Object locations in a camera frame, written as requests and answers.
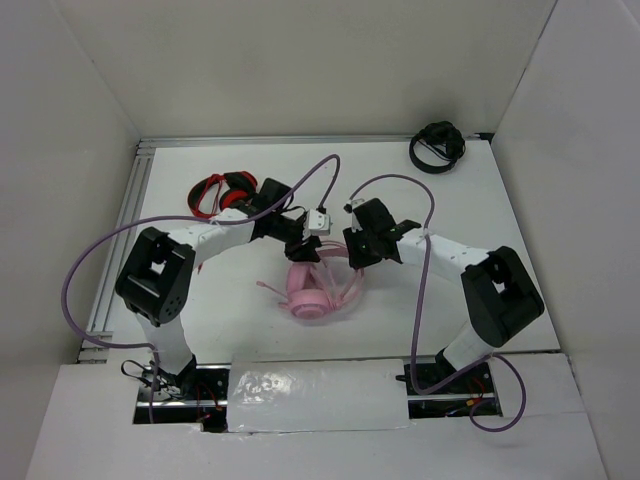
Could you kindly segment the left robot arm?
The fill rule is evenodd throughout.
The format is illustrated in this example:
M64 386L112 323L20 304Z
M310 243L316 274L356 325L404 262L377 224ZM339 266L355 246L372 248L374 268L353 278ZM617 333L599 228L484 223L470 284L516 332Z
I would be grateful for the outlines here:
M235 247L270 237L284 244L293 262L318 262L321 241L311 233L310 214L286 215L293 196L286 185L268 178L259 191L230 195L218 215L174 231L144 229L116 281L115 292L153 346L152 365L163 389L176 399L197 387L197 360L182 321L197 266Z

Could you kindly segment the black headphones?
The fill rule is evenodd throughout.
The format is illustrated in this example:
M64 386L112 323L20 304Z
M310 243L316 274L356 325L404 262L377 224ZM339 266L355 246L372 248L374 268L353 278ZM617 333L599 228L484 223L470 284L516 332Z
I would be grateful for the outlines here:
M416 146L421 144L444 161L443 165L431 165L419 158ZM418 170L440 175L451 171L466 153L466 142L462 133L449 121L426 125L409 142L409 159Z

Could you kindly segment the red headphones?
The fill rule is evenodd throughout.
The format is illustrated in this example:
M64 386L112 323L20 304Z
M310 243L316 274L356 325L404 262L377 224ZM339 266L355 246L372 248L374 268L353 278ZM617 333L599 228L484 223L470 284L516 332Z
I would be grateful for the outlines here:
M257 192L258 181L248 171L214 173L196 183L187 194L187 206L198 218L211 219L238 201L250 200ZM209 192L214 195L209 210L202 208Z

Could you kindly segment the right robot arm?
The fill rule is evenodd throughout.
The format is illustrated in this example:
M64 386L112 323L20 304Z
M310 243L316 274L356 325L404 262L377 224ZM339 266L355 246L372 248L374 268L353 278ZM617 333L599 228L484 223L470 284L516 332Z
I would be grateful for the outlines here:
M352 268L390 260L422 269L410 347L412 366L417 364L428 275L462 288L468 320L436 355L436 379L444 390L460 391L471 379L470 364L503 347L545 312L542 296L514 249L470 247L433 234L415 221L397 222L377 198L352 200L345 211L352 218L352 225L343 230Z

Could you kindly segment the pink headphones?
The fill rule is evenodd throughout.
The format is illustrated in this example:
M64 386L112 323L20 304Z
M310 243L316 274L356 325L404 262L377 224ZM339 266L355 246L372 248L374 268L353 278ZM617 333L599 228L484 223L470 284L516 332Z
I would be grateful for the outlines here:
M284 291L262 281L257 281L256 285L279 295L282 298L279 307L296 319L315 321L327 317L359 298L364 285L364 270L353 270L346 283L339 286L332 261L348 259L346 245L333 240L325 241L320 247L319 257L318 263L292 263Z

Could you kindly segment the white taped sheet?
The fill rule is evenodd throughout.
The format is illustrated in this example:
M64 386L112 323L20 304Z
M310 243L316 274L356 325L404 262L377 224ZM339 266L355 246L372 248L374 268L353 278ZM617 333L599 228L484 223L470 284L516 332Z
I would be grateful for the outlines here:
M233 433L382 431L410 425L398 359L235 362L227 393Z

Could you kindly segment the aluminium rail frame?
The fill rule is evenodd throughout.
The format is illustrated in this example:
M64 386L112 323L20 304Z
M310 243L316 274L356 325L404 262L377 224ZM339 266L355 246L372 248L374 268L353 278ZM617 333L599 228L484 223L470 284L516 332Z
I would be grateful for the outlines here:
M132 172L129 178L127 191L133 192L136 196L143 196L146 192L148 176L152 166L152 160L155 151L159 148L196 148L210 147L215 145L294 145L294 144L331 144L331 143L384 143L384 142L403 142L407 144L410 136L407 134L370 134L370 135L285 135L285 136L212 136L212 137L158 137L143 138L139 142L136 150L135 161L142 165L141 185L134 185L137 173ZM118 265L120 260L124 259L130 250L132 242L135 240L135 230L138 226L144 224L152 224L160 221L187 221L198 223L200 220L193 216L156 216L149 217L134 222L125 223L126 209L122 208L119 214L120 225L116 230L100 237L88 246L85 251L74 261L63 282L60 302L68 325L77 336L82 339L82 348L84 350L101 349L101 350L134 350L145 349L153 350L154 345L147 342L137 343L117 343L108 340L108 315L101 314L102 307L108 307L111 304L109 299L105 299L105 295L113 295L115 293L115 282L110 279L111 275L118 275L121 267ZM98 293L94 301L94 307L90 316L88 327L85 330L75 323L69 307L69 294L71 291L71 281L77 273L81 264L86 261L89 256L100 246L107 243L109 245L109 253L105 264L102 279L98 288Z

